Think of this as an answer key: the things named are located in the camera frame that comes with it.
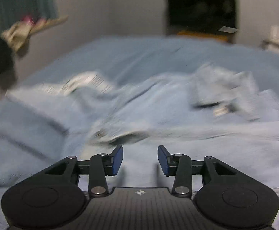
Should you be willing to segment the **cream cloth on sill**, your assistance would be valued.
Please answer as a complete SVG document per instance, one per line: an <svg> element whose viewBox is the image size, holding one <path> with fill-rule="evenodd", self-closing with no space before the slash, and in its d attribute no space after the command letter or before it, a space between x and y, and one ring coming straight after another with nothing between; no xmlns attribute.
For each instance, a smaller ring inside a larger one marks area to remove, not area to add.
<svg viewBox="0 0 279 230"><path fill-rule="evenodd" d="M27 43L32 27L31 24L19 21L4 30L0 37L16 53Z"/></svg>

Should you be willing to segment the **black monitor screen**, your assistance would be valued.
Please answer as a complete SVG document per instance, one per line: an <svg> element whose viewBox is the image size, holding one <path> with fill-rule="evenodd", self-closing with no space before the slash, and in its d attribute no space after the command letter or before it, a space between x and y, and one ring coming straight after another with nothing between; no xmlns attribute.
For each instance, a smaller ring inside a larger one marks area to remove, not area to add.
<svg viewBox="0 0 279 230"><path fill-rule="evenodd" d="M236 34L238 0L166 0L166 34Z"/></svg>

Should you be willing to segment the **small shelf under router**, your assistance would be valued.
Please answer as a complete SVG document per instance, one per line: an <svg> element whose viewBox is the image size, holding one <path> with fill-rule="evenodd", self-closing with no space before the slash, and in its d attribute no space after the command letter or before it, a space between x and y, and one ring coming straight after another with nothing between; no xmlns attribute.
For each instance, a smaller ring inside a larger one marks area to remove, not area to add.
<svg viewBox="0 0 279 230"><path fill-rule="evenodd" d="M264 51L269 51L279 54L279 44L271 42L269 40L263 40L261 47Z"/></svg>

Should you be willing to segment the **light blue denim jacket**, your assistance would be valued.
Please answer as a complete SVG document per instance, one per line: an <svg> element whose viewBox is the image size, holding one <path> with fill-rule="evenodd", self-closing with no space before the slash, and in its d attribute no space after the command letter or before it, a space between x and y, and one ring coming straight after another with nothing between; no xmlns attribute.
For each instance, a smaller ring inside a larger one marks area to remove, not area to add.
<svg viewBox="0 0 279 230"><path fill-rule="evenodd" d="M260 91L251 72L206 64L121 87L86 72L7 97L65 130L80 159L121 144L122 169L111 186L167 185L157 163L163 145L192 159L216 157L279 193L279 98Z"/></svg>

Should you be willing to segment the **black object on sill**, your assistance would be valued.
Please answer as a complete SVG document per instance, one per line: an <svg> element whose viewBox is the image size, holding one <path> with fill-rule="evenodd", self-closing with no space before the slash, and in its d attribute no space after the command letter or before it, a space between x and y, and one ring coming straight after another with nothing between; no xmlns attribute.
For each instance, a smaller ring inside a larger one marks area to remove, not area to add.
<svg viewBox="0 0 279 230"><path fill-rule="evenodd" d="M0 37L0 91L6 92L17 82L13 51Z"/></svg>

